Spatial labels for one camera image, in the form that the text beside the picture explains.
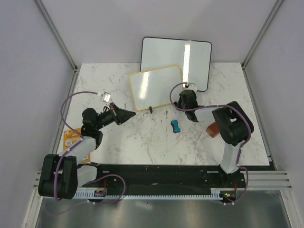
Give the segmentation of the small yellow-framed whiteboard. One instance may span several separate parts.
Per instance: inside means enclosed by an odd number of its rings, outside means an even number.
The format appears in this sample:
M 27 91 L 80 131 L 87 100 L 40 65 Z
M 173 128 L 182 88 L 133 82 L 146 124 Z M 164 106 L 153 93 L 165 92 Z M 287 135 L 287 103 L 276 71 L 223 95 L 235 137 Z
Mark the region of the small yellow-framed whiteboard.
M 129 75 L 134 107 L 137 111 L 170 104 L 171 89 L 182 82 L 178 65 L 137 72 Z

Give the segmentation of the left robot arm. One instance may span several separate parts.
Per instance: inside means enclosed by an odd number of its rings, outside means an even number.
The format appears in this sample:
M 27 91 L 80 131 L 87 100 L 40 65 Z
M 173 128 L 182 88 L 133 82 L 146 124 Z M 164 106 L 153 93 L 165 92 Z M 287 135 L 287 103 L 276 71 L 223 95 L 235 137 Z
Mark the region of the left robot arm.
M 96 168 L 78 171 L 78 164 L 101 144 L 103 127 L 111 123 L 121 125 L 134 117 L 136 112 L 119 108 L 114 103 L 109 104 L 109 110 L 97 113 L 93 108 L 82 112 L 83 125 L 80 139 L 60 154 L 48 154 L 42 165 L 38 184 L 38 193 L 43 197 L 57 200 L 72 199 L 78 187 L 89 182 L 99 187 L 104 182 L 104 175 Z

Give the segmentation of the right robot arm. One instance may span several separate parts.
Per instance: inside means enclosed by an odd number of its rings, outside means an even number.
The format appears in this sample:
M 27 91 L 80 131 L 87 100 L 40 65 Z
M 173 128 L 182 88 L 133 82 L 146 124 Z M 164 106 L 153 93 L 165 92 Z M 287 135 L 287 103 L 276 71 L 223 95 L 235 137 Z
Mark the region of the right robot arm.
M 225 142 L 223 158 L 218 174 L 218 183 L 223 187 L 235 181 L 233 173 L 239 170 L 239 159 L 242 148 L 254 132 L 254 126 L 238 102 L 232 101 L 224 105 L 199 106 L 197 95 L 193 90 L 180 93 L 177 102 L 179 111 L 185 112 L 187 118 L 195 123 L 213 121 Z

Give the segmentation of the blue heart-shaped eraser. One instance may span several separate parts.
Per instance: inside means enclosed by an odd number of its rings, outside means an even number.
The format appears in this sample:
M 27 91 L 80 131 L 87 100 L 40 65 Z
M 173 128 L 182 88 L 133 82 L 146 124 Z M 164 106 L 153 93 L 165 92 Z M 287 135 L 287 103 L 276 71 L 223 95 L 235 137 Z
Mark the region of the blue heart-shaped eraser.
M 180 133 L 181 132 L 181 129 L 178 126 L 178 120 L 172 120 L 171 121 L 171 126 L 172 126 L 172 129 L 173 129 L 174 133 Z

